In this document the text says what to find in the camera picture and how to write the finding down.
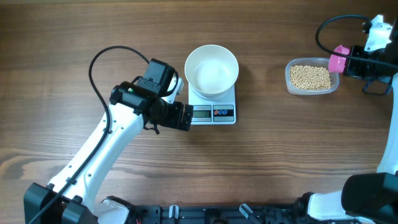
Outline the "pink measuring scoop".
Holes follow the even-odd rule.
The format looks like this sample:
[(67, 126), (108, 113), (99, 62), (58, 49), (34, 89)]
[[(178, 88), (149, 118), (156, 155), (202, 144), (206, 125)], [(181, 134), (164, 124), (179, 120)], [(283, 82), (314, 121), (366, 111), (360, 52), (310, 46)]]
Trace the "pink measuring scoop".
[[(342, 45), (337, 46), (334, 49), (335, 53), (343, 54), (343, 55), (349, 55), (350, 49), (346, 48)], [(333, 73), (343, 73), (346, 65), (346, 58), (337, 56), (337, 55), (331, 55), (328, 63), (328, 70), (329, 72)]]

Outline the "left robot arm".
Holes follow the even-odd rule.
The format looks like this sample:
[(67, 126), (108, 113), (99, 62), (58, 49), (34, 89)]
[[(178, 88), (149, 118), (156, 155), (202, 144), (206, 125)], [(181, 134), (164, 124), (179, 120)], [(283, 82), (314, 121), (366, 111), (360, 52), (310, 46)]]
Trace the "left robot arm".
[(146, 128), (188, 131), (193, 107), (175, 101), (183, 81), (170, 65), (149, 61), (145, 74), (114, 87), (105, 114), (75, 157), (46, 186), (24, 195), (26, 223), (140, 223), (135, 206), (117, 197), (95, 198), (125, 147)]

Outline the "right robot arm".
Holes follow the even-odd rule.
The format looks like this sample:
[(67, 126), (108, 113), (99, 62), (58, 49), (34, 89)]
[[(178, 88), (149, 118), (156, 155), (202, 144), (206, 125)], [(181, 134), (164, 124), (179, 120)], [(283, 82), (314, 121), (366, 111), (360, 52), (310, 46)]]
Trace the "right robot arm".
[[(365, 46), (342, 45), (335, 50), (320, 42), (320, 32), (340, 19), (362, 20), (368, 38)], [(332, 17), (320, 25), (315, 42), (328, 52), (328, 69), (363, 80), (362, 92), (369, 94), (373, 82), (386, 84), (380, 96), (393, 94), (393, 109), (386, 148), (374, 173), (350, 176), (343, 188), (327, 194), (308, 192), (289, 210), (291, 223), (397, 223), (397, 24), (385, 24), (383, 16), (374, 19), (358, 14)]]

